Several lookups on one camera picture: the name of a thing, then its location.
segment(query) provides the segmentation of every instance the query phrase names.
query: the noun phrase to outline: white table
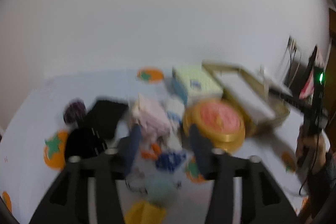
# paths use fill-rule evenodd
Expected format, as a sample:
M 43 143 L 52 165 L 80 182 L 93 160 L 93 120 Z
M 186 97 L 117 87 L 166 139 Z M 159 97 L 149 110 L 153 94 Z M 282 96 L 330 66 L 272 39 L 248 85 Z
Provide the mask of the white table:
M 164 101 L 172 91 L 169 81 L 171 70 L 166 70 L 165 75 L 168 76 L 166 80 L 147 84 L 137 79 L 135 70 L 82 73 L 55 77 L 31 92 L 0 142 L 0 193 L 6 191 L 9 194 L 16 219 L 21 224 L 29 223 L 44 193 L 58 175 L 58 171 L 44 163 L 44 140 L 65 128 L 63 110 L 70 100 L 81 98 L 88 109 L 97 96 L 129 101 L 135 100 L 140 92 Z M 302 204 L 302 197 L 298 196 L 301 182 L 297 175 L 285 171 L 280 156 L 284 151 L 294 154 L 302 120 L 302 115 L 292 109 L 283 126 L 277 128 L 274 134 L 248 138 L 234 154 L 242 158 L 258 155 L 296 210 L 300 210 Z M 126 134 L 127 128 L 121 123 L 116 135 L 123 137 Z M 177 206 L 167 210 L 164 223 L 203 223 L 213 182 L 196 185 L 186 180 L 185 176 L 182 177 L 183 172 L 177 172 L 175 176 L 175 179 L 181 176 L 182 189 L 179 191 Z M 125 183 L 117 185 L 125 212 L 140 197 L 129 192 Z M 235 204 L 239 206 L 239 202 L 238 198 Z M 239 215 L 239 209 L 235 210 L 235 214 Z

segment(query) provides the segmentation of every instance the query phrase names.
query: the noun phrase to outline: dark sleeve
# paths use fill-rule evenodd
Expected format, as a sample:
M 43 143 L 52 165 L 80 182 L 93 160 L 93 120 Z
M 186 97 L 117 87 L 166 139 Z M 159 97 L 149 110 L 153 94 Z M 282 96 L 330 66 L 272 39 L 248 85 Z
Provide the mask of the dark sleeve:
M 314 218 L 327 200 L 336 184 L 336 163 L 331 153 L 325 154 L 326 162 L 315 175 L 308 173 L 311 216 Z

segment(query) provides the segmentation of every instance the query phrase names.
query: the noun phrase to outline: human hand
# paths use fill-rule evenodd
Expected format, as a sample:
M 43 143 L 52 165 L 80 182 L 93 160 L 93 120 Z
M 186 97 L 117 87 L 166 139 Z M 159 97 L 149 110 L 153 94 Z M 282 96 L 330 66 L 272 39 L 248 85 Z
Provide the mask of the human hand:
M 326 163 L 326 145 L 323 139 L 323 136 L 311 136 L 311 137 L 304 137 L 304 128 L 303 126 L 300 127 L 300 132 L 299 132 L 299 136 L 297 138 L 297 147 L 296 147 L 296 151 L 295 151 L 295 155 L 296 158 L 300 158 L 303 155 L 303 147 L 309 147 L 312 149 L 316 149 L 317 147 L 317 142 L 318 142 L 318 138 L 319 138 L 319 143 L 318 143 L 318 149 L 317 149 L 317 157 L 316 157 L 316 162 L 314 164 L 314 166 L 312 166 L 312 174 L 316 174 L 318 173 L 323 166 Z

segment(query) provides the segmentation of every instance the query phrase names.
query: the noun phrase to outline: dark purple object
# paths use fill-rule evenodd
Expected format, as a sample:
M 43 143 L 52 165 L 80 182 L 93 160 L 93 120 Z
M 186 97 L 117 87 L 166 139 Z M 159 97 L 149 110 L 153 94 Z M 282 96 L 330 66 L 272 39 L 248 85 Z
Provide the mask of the dark purple object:
M 72 124 L 74 122 L 81 122 L 83 121 L 86 115 L 86 108 L 84 102 L 80 99 L 76 99 L 66 107 L 63 120 L 65 124 Z

